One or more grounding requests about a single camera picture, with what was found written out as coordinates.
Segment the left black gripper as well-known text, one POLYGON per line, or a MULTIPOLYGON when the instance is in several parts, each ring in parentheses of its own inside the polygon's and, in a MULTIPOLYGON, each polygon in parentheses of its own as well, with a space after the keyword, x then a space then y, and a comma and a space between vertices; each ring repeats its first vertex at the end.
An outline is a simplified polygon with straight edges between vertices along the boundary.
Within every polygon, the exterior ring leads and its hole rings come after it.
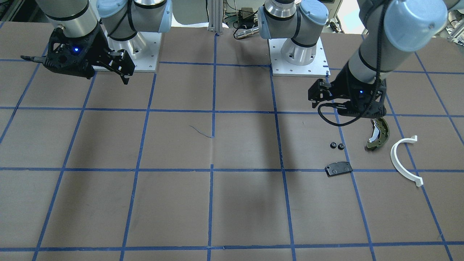
POLYGON ((366 109, 373 94, 375 84, 367 84, 356 79, 344 66, 331 83, 318 79, 308 90, 308 100, 315 108, 323 100, 348 99, 338 104, 338 114, 346 117, 358 117, 366 109))

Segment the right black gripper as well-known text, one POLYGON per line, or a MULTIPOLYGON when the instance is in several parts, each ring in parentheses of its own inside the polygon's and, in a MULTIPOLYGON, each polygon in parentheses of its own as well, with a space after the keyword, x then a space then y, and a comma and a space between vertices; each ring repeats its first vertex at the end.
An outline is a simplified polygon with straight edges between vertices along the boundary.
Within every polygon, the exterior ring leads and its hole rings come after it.
POLYGON ((53 30, 45 56, 22 55, 21 58, 40 63, 54 73, 81 76, 86 79, 91 79, 95 75, 94 66, 99 66, 118 74, 124 85, 129 84, 135 64, 126 50, 115 51, 109 47, 100 26, 96 26, 86 36, 78 38, 67 37, 64 33, 63 27, 53 30))

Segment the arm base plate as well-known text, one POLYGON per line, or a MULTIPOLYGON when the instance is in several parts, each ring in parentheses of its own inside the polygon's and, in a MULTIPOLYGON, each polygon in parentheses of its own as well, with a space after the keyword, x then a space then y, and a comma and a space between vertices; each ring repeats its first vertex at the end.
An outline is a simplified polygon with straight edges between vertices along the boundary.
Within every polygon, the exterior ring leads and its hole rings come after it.
POLYGON ((138 32, 134 38, 117 41, 107 38, 109 47, 126 50, 135 64, 135 72, 155 73, 161 46, 162 33, 138 32))
POLYGON ((318 38, 312 47, 297 46, 291 39, 269 39, 273 76, 330 76, 323 43, 318 38))

